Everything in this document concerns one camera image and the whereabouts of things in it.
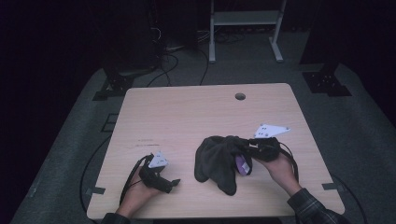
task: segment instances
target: hand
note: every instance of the hand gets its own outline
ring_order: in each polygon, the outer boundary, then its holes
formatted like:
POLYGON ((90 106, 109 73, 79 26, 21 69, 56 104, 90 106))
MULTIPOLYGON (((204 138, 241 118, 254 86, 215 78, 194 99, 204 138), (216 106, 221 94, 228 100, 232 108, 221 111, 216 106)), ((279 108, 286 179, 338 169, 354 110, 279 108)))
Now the hand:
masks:
POLYGON ((126 191, 123 201, 119 209, 116 211, 117 214, 132 218, 134 213, 139 210, 139 208, 141 208, 149 199, 161 193, 157 189, 148 188, 142 181, 140 181, 141 179, 139 176, 139 171, 141 168, 142 167, 138 167, 136 173, 134 173, 134 177, 132 177, 130 182, 130 184, 133 185, 126 191))
POLYGON ((257 160, 265 168, 267 168, 274 181, 284 189, 289 196, 297 193, 302 187, 294 177, 294 172, 290 160, 283 155, 279 154, 278 158, 274 161, 261 161, 257 160))

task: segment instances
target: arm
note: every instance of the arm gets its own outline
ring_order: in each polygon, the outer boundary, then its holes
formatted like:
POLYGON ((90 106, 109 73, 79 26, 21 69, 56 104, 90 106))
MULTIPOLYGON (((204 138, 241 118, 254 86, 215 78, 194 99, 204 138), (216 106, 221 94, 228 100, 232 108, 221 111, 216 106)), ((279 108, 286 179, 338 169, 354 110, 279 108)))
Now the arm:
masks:
POLYGON ((326 209, 323 204, 303 189, 294 177, 289 159, 279 154, 274 161, 260 161, 274 181, 290 196, 288 204, 303 223, 349 223, 343 216, 326 209))
POLYGON ((140 167, 131 179, 130 184, 133 185, 126 192, 116 213, 107 213, 102 220, 102 224, 129 224, 130 219, 134 216, 137 210, 139 210, 152 197, 161 193, 157 189, 146 187, 143 182, 138 182, 140 181, 139 171, 140 167))

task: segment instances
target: wooden table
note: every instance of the wooden table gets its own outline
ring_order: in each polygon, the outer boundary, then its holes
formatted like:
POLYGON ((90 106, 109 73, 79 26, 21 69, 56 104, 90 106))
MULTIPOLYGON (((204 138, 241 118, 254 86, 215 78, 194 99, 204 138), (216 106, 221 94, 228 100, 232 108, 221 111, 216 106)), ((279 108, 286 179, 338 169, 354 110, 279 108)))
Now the wooden table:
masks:
POLYGON ((180 184, 148 202, 137 218, 291 216, 289 196, 253 162, 249 176, 236 175, 237 192, 228 196, 210 179, 194 178, 195 151, 211 135, 252 138, 261 123, 290 127, 276 138, 293 152, 300 182, 325 206, 344 213, 337 190, 324 190, 330 174, 288 84, 165 87, 128 90, 109 143, 88 217, 114 212, 136 162, 161 151, 169 164, 161 175, 180 184), (245 100, 235 95, 243 93, 245 100))

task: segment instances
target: gray carpet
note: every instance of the gray carpet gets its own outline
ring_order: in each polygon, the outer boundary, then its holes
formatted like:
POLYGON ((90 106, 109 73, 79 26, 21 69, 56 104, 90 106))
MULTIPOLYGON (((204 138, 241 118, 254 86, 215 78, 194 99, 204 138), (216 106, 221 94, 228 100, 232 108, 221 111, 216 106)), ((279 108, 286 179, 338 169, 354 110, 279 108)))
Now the gray carpet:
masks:
MULTIPOLYGON (((303 110, 305 119, 317 141, 329 171, 339 176, 357 196, 368 223, 393 223, 396 220, 396 130, 361 85, 359 77, 342 64, 335 74, 352 93, 348 97, 313 94, 304 81, 300 66, 308 33, 281 33, 278 44, 285 62, 277 63, 268 34, 246 35, 232 45, 217 45, 217 62, 210 64, 203 85, 289 83, 303 110)), ((200 48, 206 52, 208 45, 200 48)), ((188 50, 173 53, 177 67, 169 72, 172 86, 199 85, 206 61, 202 52, 188 50)), ((175 64, 164 57, 163 68, 175 64)), ((139 77, 134 87, 146 87, 162 71, 139 77)), ((103 132, 107 116, 119 113, 122 97, 93 101, 106 79, 102 69, 78 97, 59 132, 41 171, 32 185, 12 223, 90 223, 79 200, 80 178, 95 150, 82 181, 84 206, 90 201, 110 133, 103 132)), ((167 86, 165 76, 150 86, 167 86)), ((340 192, 345 204, 345 216, 352 223, 363 223, 362 214, 352 194, 340 192)), ((295 223, 293 217, 282 217, 283 223, 295 223)))

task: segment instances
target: purple object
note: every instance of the purple object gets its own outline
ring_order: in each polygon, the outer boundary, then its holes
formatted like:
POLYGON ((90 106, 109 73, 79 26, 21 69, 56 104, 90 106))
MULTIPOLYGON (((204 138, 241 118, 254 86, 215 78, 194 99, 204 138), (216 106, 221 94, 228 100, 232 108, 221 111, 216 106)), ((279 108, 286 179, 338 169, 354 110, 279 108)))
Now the purple object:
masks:
POLYGON ((248 163, 243 155, 235 156, 235 164, 236 168, 238 168, 239 174, 241 175, 247 175, 250 171, 250 167, 248 166, 248 163))

